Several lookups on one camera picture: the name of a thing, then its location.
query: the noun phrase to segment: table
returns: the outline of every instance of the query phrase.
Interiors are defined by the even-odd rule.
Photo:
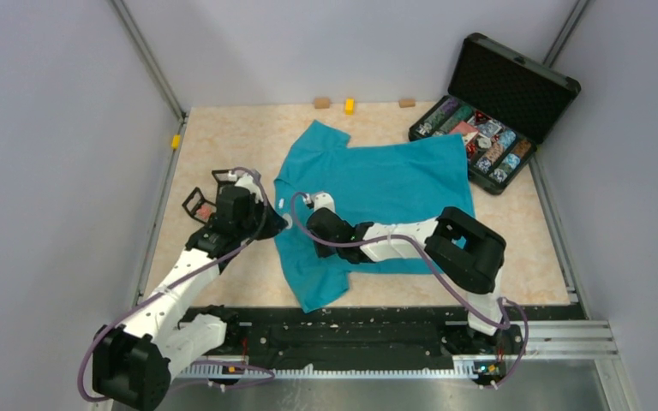
[[[150,293],[177,260],[200,223],[181,204],[200,187],[215,195],[211,170],[238,165],[262,174],[274,206],[273,179],[291,145],[314,120],[351,135],[349,146],[407,142],[407,131],[433,102],[400,109],[394,103],[357,102],[347,116],[341,104],[316,110],[311,104],[193,108],[188,117],[175,175],[147,279]],[[476,217],[505,237],[501,294],[524,305],[568,305],[569,296],[546,219],[528,167],[500,196],[471,184]],[[223,275],[206,287],[194,306],[298,307],[284,280],[273,241],[257,241],[233,259]],[[330,307],[409,307],[458,305],[432,275],[350,274],[350,290]]]

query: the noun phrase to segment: gray wall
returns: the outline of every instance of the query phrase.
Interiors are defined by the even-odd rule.
[[[596,2],[556,68],[583,91],[541,159],[588,303],[658,410],[658,1]]]
[[[461,40],[543,58],[574,0],[127,1],[182,106],[437,99]]]
[[[0,1],[0,411],[85,409],[175,131],[107,2]]]

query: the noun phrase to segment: yellow block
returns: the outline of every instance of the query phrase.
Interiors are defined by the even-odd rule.
[[[344,113],[347,115],[354,114],[354,99],[347,98],[347,102],[344,103]]]

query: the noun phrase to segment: wire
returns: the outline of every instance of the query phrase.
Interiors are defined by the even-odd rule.
[[[520,314],[521,318],[523,319],[523,330],[524,330],[524,335],[525,338],[523,339],[523,345],[521,347],[521,352],[518,354],[518,357],[516,357],[516,360],[513,362],[511,365],[511,369],[508,370],[508,372],[505,374],[505,376],[498,382],[495,383],[495,388],[498,389],[502,384],[504,384],[507,379],[513,375],[513,373],[516,371],[518,363],[520,362],[521,358],[523,355],[526,353],[526,346],[528,345],[529,341],[529,319],[526,316],[525,311],[521,308],[520,305],[518,305],[516,302],[508,300],[505,297],[500,297],[498,299],[498,305],[500,308],[500,312],[502,314],[502,318],[505,319],[505,322],[501,320],[500,323],[496,323],[495,321],[489,319],[485,315],[483,315],[481,312],[476,310],[473,306],[470,305],[469,302],[467,302],[455,289],[452,288],[452,286],[443,278],[442,274],[438,271],[438,269],[435,267],[435,264],[433,264],[433,261],[428,257],[428,255],[425,253],[425,250],[420,246],[420,244],[412,237],[408,235],[400,235],[400,234],[391,234],[389,236],[383,235],[382,237],[375,237],[375,238],[370,238],[369,240],[362,240],[362,241],[354,241],[354,242],[332,242],[332,241],[326,241],[323,239],[320,239],[319,237],[313,235],[304,225],[302,224],[301,220],[299,217],[296,215],[296,197],[302,196],[306,198],[308,194],[303,193],[303,192],[296,192],[294,195],[291,197],[291,202],[290,202],[290,209],[291,209],[291,218],[294,220],[296,226],[310,239],[313,241],[318,242],[319,244],[328,246],[328,247],[339,247],[339,248],[348,248],[348,247],[360,247],[364,246],[367,244],[373,244],[375,242],[380,242],[380,241],[385,241],[389,239],[396,239],[396,240],[404,240],[407,241],[412,247],[417,251],[417,253],[420,255],[422,260],[425,262],[425,264],[428,266],[430,271],[435,275],[435,278],[440,281],[440,283],[443,285],[443,287],[456,299],[458,302],[460,302],[465,309],[467,309],[469,312],[471,312],[473,315],[475,315],[477,318],[479,318],[481,321],[484,323],[491,325],[492,327],[498,328],[500,330],[508,330],[511,328],[511,321],[510,317],[508,316],[508,312],[506,311],[503,302],[507,302],[509,305],[513,306],[516,308]]]
[[[212,381],[208,380],[208,386],[213,387],[213,388],[220,388],[221,390],[242,390],[244,388],[250,388],[250,387],[255,387],[256,385],[261,385],[268,383],[270,381],[273,381],[276,378],[276,373],[273,372],[272,370],[262,368],[260,366],[250,366],[248,364],[243,364],[242,362],[226,362],[226,361],[216,361],[216,360],[198,360],[193,362],[194,366],[232,366],[235,368],[241,368],[243,370],[248,370],[248,371],[257,371],[257,372],[263,372],[268,374],[268,377],[266,378],[261,378],[261,379],[256,379],[254,381],[248,381],[245,383],[239,383],[236,385],[225,385],[225,384],[215,384]],[[191,385],[205,385],[206,381],[203,380],[197,380],[197,381],[189,381],[187,383],[175,385],[170,388],[168,393],[173,393],[178,390],[182,390],[183,388],[189,387]]]
[[[268,216],[268,209],[269,209],[270,205],[269,205],[269,202],[268,202],[268,197],[266,196],[266,190],[264,189],[263,185],[260,183],[260,180],[259,180],[260,176],[257,173],[255,173],[254,171],[249,170],[245,167],[236,167],[235,169],[233,169],[233,171],[243,171],[243,172],[249,174],[251,177],[254,178],[254,183],[256,184],[256,186],[258,186],[258,188],[260,190],[261,196],[263,197],[264,209],[263,209],[263,214],[261,215],[261,220],[259,222],[258,228],[248,238],[248,240],[243,245],[241,245],[240,247],[236,248],[235,250],[219,257],[218,259],[214,259],[214,260],[210,261],[209,263],[203,265],[202,267],[197,268],[196,270],[191,271],[190,273],[178,278],[176,281],[169,284],[166,287],[167,289],[174,289],[178,285],[188,281],[190,278],[193,278],[193,277],[197,276],[198,274],[201,274],[203,271],[208,270],[209,268],[214,267],[215,265],[218,265],[218,264],[226,261],[227,259],[232,259],[236,255],[238,255],[238,253],[240,253],[244,248],[248,247],[248,244],[252,243],[256,239],[256,237],[258,237],[259,233],[263,230],[264,225],[266,225],[266,220],[267,220],[267,216]],[[79,366],[79,371],[77,373],[77,390],[79,391],[80,396],[85,401],[87,401],[87,402],[100,402],[100,401],[105,401],[105,400],[108,399],[106,396],[90,396],[87,393],[87,389],[85,389],[85,387],[84,387],[84,373],[87,370],[87,364],[89,363],[89,359],[92,358],[92,354],[94,353],[94,349],[97,348],[97,345],[100,342],[102,342],[102,340],[105,338],[105,336],[107,335],[108,332],[113,330],[115,327],[117,327],[120,323],[122,323],[125,319],[129,318],[134,313],[137,313],[142,308],[149,306],[150,304],[155,302],[157,299],[161,298],[163,295],[165,295],[165,294],[155,293],[155,294],[151,295],[150,297],[148,297],[146,300],[144,300],[140,304],[132,307],[126,313],[118,316],[117,319],[115,319],[114,321],[109,323],[106,327],[104,327],[97,334],[97,336],[95,336],[94,340],[89,345],[89,348],[87,348],[87,352],[84,354],[84,357],[81,360],[81,363],[80,363],[80,366]]]

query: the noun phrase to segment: open case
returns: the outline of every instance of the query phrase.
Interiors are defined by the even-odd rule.
[[[410,128],[410,140],[463,135],[469,179],[501,194],[581,91],[578,81],[473,33],[448,95]]]

